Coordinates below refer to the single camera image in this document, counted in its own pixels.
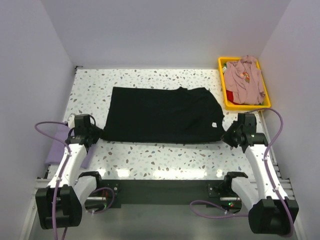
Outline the black t shirt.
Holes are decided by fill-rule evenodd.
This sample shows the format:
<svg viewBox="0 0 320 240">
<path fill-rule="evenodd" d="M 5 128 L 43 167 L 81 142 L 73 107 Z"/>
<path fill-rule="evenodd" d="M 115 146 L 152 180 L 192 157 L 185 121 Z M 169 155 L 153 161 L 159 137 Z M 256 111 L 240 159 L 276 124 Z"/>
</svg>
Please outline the black t shirt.
<svg viewBox="0 0 320 240">
<path fill-rule="evenodd" d="M 203 144 L 220 141 L 224 114 L 204 87 L 112 89 L 101 139 L 114 142 Z"/>
</svg>

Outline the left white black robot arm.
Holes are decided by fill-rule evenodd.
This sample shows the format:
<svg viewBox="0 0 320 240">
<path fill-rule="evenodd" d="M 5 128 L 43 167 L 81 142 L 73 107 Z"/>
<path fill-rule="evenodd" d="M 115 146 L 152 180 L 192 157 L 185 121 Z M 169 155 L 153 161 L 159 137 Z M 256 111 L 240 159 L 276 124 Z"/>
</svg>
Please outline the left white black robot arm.
<svg viewBox="0 0 320 240">
<path fill-rule="evenodd" d="M 63 123 L 69 128 L 64 140 L 51 139 L 63 146 L 63 154 L 54 177 L 35 194 L 40 226 L 44 230 L 77 227 L 83 207 L 91 194 L 99 196 L 104 190 L 97 171 L 80 173 L 81 165 L 102 134 L 90 114 L 70 115 Z"/>
</svg>

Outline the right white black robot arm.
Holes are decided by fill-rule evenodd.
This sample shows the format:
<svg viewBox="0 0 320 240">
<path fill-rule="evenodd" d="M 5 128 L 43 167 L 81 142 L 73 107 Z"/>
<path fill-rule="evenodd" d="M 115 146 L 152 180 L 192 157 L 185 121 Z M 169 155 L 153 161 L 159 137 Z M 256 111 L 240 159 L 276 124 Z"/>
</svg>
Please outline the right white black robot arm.
<svg viewBox="0 0 320 240">
<path fill-rule="evenodd" d="M 255 234 L 291 237 L 299 212 L 296 200 L 290 200 L 271 161 L 271 143 L 257 132 L 253 113 L 239 113 L 222 141 L 233 148 L 241 147 L 253 171 L 255 186 L 244 172 L 228 172 L 219 186 L 227 196 L 237 195 L 248 210 L 250 229 Z"/>
</svg>

